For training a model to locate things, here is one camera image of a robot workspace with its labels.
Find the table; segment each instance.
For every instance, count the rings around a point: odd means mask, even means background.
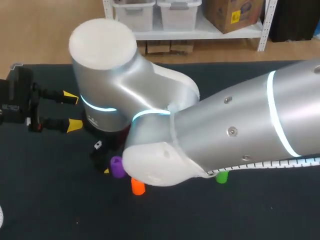
[[[164,65],[198,84],[201,98],[292,62]],[[49,89],[78,93],[71,65],[28,65]],[[82,105],[43,100],[42,116],[80,118]],[[227,184],[190,179],[146,187],[97,172],[83,130],[29,133],[0,127],[1,240],[283,240],[318,236],[319,167],[232,171]]]

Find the wooden floor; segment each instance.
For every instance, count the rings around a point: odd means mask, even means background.
[[[102,0],[0,0],[0,78],[9,66],[70,63],[69,36],[86,20],[103,18]],[[267,44],[256,52],[257,40],[197,41],[187,56],[147,56],[160,63],[248,62],[320,58],[320,41]]]

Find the orange block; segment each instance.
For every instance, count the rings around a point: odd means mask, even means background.
[[[133,177],[131,178],[131,186],[134,195],[140,196],[146,192],[145,184],[137,179],[134,179]]]

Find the green block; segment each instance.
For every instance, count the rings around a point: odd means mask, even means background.
[[[219,172],[218,175],[215,177],[215,180],[219,184],[225,184],[228,180],[228,171]]]

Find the brown box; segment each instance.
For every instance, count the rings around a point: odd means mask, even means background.
[[[205,17],[226,34],[256,24],[264,0],[206,0]]]
[[[146,42],[146,51],[148,54],[162,54],[170,52],[170,41],[152,40]]]
[[[193,40],[172,40],[170,51],[179,54],[190,54],[194,51]]]
[[[136,41],[138,50],[142,56],[146,55],[147,52],[147,41]]]

